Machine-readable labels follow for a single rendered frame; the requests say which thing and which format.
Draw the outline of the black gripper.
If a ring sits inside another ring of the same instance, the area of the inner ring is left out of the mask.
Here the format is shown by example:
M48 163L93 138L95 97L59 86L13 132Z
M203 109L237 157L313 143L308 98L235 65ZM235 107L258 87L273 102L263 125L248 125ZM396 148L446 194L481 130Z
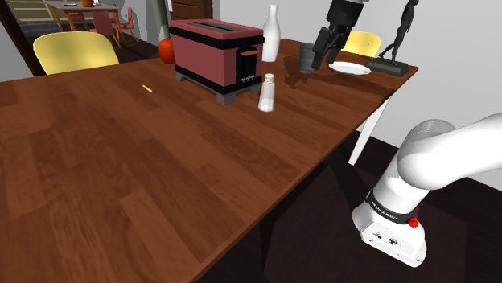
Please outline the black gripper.
M365 0L332 0L327 21L329 27L322 27L312 51L315 53L311 67L317 71L329 50L327 63L332 64L344 48L352 28L364 8Z

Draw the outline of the grey cup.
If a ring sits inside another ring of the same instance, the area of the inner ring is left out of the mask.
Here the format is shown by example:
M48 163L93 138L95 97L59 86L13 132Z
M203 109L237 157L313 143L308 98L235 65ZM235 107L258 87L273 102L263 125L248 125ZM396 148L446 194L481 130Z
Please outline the grey cup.
M315 53L313 52L313 43L300 43L299 44L299 64L298 69L302 74L309 74L316 71L312 67L315 62Z

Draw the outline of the white plate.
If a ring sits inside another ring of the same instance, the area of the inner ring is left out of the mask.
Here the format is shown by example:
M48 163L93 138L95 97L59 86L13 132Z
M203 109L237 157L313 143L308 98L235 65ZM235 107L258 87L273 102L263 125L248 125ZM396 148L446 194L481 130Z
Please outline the white plate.
M364 65L344 61L335 61L329 64L329 67L334 71L354 76L365 76L372 72L370 68Z

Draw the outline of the yellow chair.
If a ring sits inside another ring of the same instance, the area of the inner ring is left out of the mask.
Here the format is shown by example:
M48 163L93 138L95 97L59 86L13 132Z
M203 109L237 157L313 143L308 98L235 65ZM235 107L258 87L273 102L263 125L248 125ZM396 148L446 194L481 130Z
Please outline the yellow chair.
M351 31L342 51L376 57L381 46L381 38L378 35L365 31Z
M42 35L33 42L33 50L47 75L119 64L111 42L88 31Z

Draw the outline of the white bottle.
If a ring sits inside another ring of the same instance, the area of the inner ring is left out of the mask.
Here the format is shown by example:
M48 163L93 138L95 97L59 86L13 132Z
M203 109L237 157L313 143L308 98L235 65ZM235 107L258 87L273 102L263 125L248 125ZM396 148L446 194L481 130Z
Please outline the white bottle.
M268 17L263 25L264 43L262 48L263 62L274 62L278 55L281 40L280 26L277 18L278 6L269 5Z

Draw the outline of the dark human figure statue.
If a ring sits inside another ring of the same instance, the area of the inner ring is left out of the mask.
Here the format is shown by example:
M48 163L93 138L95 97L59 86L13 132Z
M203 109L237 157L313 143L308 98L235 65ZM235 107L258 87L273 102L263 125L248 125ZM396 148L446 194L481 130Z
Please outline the dark human figure statue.
M366 64L372 71L383 72L392 76L404 76L409 71L409 65L396 61L397 51L401 46L405 34L409 32L414 20L414 7L419 0L409 0L405 5L401 16L401 25L397 28L395 40L388 45L377 58Z

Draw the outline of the clear salt shaker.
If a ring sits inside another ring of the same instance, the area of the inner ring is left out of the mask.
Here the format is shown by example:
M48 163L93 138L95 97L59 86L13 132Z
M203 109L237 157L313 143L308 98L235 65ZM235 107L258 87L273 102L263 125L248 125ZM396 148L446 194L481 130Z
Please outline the clear salt shaker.
M272 112L274 110L275 83L274 74L266 73L261 86L261 94L258 101L258 109L262 112Z

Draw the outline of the red and black toaster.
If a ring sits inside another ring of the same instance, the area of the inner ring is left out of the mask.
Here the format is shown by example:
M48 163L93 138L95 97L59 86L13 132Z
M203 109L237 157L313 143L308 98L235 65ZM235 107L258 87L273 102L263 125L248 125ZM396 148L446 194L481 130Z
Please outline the red and black toaster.
M204 18L173 20L169 31L178 81L208 89L222 105L261 91L263 30Z

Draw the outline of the brown wooden door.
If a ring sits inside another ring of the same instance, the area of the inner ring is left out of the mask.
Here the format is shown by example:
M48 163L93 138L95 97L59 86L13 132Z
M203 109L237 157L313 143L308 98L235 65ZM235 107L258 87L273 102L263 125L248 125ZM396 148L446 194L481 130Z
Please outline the brown wooden door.
M171 0L172 19L212 18L212 0Z

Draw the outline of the red orange round fruit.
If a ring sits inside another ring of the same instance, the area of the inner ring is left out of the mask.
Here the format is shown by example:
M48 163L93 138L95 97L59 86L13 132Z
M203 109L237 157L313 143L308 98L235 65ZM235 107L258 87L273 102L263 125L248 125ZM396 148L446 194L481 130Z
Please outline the red orange round fruit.
M171 39L162 39L158 44L160 59L166 64L175 64L175 53Z

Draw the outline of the red dining chair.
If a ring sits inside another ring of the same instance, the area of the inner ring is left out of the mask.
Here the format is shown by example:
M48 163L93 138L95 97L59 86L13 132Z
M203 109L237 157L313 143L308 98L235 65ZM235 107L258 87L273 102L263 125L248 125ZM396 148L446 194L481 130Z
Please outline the red dining chair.
M75 23L82 23L85 30L88 30L88 25L85 21L84 15L81 12L66 12L65 15L67 16L71 31L76 31Z
M133 21L133 10L131 7L127 8L127 21L125 23L114 23L114 29L116 31L116 36L119 36L120 31L130 31L131 35L136 41L138 38L134 33L134 21Z
M109 41L114 40L114 42L121 47L118 37L113 29L113 25L109 18L109 13L107 11L96 11L92 12L94 28L90 29L91 32L96 32L104 35Z

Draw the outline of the brown wooden table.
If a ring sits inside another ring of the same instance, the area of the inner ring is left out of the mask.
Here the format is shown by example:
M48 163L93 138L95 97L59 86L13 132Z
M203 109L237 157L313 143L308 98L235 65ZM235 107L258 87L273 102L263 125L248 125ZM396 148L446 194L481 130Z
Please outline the brown wooden table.
M406 82L262 69L271 113L159 59L0 82L0 283L192 283Z

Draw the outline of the wooden dining table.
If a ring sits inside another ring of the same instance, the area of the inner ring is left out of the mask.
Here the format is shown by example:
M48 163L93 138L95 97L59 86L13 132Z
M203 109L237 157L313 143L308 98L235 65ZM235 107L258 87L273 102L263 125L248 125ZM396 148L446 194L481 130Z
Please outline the wooden dining table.
M77 0L75 2L44 1L43 3L49 7L50 11L55 16L55 19L58 23L61 32L63 32L64 29L62 27L61 20L57 14L57 11L64 13L65 17L67 18L70 24L71 31L75 31L76 28L72 18L69 16L69 13L77 13L77 12L92 13L97 11L106 11L108 13L114 14L114 19L116 21L116 24L120 23L118 8L116 6L110 6L105 4L100 4L98 6L91 6L91 4L93 4L93 0Z

